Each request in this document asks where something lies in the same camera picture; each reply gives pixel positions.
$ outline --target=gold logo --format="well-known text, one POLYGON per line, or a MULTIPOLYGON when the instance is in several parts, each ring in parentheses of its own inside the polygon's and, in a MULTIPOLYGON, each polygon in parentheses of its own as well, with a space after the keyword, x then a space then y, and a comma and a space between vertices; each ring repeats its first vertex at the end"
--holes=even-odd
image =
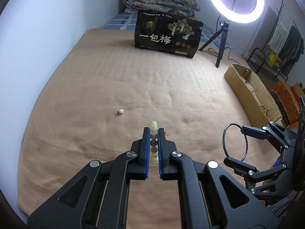
POLYGON ((145 27, 152 28, 153 27, 153 22, 152 21, 146 22, 146 26, 145 27))

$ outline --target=folded quilt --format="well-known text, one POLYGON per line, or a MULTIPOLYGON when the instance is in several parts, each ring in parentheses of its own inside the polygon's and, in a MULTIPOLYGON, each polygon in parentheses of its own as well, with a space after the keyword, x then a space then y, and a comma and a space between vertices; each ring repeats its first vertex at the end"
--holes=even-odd
POLYGON ((194 10, 200 11, 196 0, 123 0, 127 8, 152 9, 193 18, 194 10))

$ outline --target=tree illustration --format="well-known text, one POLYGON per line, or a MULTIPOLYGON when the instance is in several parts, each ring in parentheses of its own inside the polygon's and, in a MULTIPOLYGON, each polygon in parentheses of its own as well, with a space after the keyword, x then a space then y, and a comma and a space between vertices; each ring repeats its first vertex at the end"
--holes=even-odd
POLYGON ((195 34, 195 32, 193 31, 193 28, 189 24, 184 26, 182 33, 185 33, 185 36, 182 37, 185 40, 188 40, 190 35, 195 34))
POLYGON ((187 23, 186 19, 178 20, 174 23, 169 23, 168 29, 172 31, 172 36, 174 36, 177 30, 179 30, 179 33, 185 34, 185 36, 182 37, 185 40, 188 40, 190 35, 195 34, 193 28, 187 23))
POLYGON ((187 26, 188 23, 186 22, 186 19, 183 19, 182 21, 179 20, 178 22, 180 22, 180 23, 179 23, 180 33, 182 33, 183 30, 184 30, 184 27, 187 26))
POLYGON ((168 29, 172 31, 172 36, 175 34, 175 31, 178 29, 179 21, 168 24, 168 29))

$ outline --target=blue checkered sheet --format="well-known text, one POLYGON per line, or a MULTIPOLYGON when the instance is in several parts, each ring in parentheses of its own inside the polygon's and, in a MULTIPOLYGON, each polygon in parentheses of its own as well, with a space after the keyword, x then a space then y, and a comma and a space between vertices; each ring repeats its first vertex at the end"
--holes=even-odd
MULTIPOLYGON (((137 16, 138 16, 137 14, 121 13, 102 28, 112 29, 112 30, 134 31, 135 24, 137 23, 137 16)), ((203 24, 200 42, 207 42, 214 35, 214 33, 215 32, 213 32, 211 28, 203 24)), ((219 47, 220 41, 221 41, 221 35, 213 41, 213 44, 219 47)))

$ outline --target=brown bed sheet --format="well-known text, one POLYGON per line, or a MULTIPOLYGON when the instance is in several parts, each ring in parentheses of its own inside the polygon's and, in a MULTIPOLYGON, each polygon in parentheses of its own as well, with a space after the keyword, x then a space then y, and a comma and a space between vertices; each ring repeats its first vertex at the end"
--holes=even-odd
MULTIPOLYGON (((134 32, 86 32, 31 116, 20 160, 19 207, 30 215, 91 160, 114 160, 129 150, 153 120, 193 160, 224 166, 225 126, 249 124, 223 77, 232 63, 226 54, 217 69, 216 57, 206 52, 189 59, 137 49, 134 32), (117 115, 121 108, 124 114, 117 115)), ((228 130, 226 144, 231 156, 243 156, 238 128, 228 130)), ((264 170, 277 157, 268 142, 249 139, 247 163, 264 170)), ((158 165, 150 162, 149 179, 131 182, 127 228, 180 226, 176 182, 161 181, 158 165)))

